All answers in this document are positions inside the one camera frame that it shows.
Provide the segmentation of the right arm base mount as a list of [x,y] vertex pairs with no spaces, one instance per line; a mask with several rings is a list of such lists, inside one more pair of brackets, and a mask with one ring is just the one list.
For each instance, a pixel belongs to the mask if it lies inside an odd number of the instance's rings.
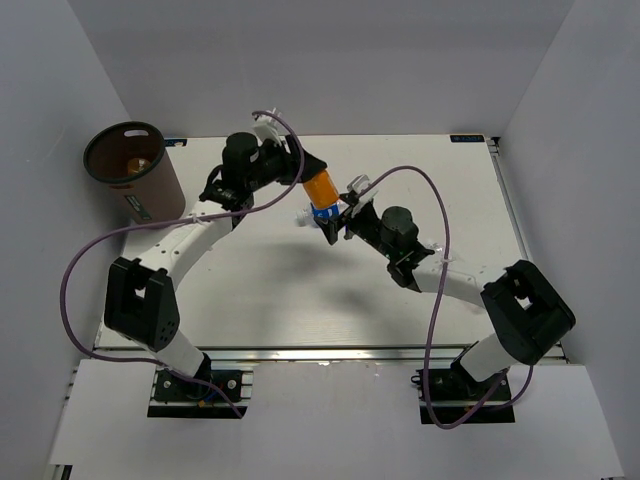
[[512,399],[509,382],[500,373],[480,384],[467,383],[450,369],[430,369],[428,374],[429,394],[434,413],[440,422],[454,423],[470,411],[478,401],[500,379],[500,384],[467,421],[466,424],[512,424],[516,421],[511,405],[503,404]]

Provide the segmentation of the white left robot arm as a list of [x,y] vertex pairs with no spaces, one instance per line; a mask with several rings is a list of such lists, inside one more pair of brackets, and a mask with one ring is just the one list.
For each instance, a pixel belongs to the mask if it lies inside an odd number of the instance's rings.
[[244,219],[256,191],[272,183],[305,183],[326,168],[291,137],[280,143],[260,141],[248,132],[230,135],[222,162],[209,174],[186,224],[135,259],[120,257],[110,266],[105,325],[172,370],[188,398],[205,396],[211,387],[210,361],[180,330],[177,287],[204,253]]

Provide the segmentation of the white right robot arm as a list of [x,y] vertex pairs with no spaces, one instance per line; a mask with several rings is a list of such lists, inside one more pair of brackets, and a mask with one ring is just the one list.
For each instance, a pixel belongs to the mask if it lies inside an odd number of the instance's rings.
[[404,207],[378,214],[372,202],[343,197],[334,207],[315,210],[313,220],[329,244],[343,232],[380,253],[399,287],[485,309],[493,333],[467,347],[451,365],[452,388],[463,398],[477,397],[490,378],[515,364],[537,364],[576,324],[569,306],[535,264],[520,259],[493,269],[448,261],[443,252],[419,242],[418,226]]

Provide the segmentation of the blue label clear bottle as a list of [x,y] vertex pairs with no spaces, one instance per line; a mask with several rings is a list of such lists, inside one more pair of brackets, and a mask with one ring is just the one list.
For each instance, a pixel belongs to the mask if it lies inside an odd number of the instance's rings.
[[338,200],[329,207],[322,209],[318,209],[312,203],[309,203],[303,209],[296,212],[295,224],[298,227],[317,228],[318,219],[327,220],[339,216],[346,208],[347,204],[342,200]]

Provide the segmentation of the orange juice bottle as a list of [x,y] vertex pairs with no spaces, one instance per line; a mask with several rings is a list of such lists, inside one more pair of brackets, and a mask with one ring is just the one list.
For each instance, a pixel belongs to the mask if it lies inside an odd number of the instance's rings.
[[338,202],[340,196],[331,176],[323,170],[303,183],[311,204],[315,209],[327,209]]

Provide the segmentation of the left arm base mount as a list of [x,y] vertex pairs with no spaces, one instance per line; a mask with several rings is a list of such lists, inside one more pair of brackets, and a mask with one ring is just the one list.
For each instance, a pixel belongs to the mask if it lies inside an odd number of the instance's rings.
[[246,413],[251,399],[253,370],[213,363],[208,382],[224,393],[240,415],[215,389],[178,379],[166,369],[157,369],[150,390],[147,417],[239,420]]

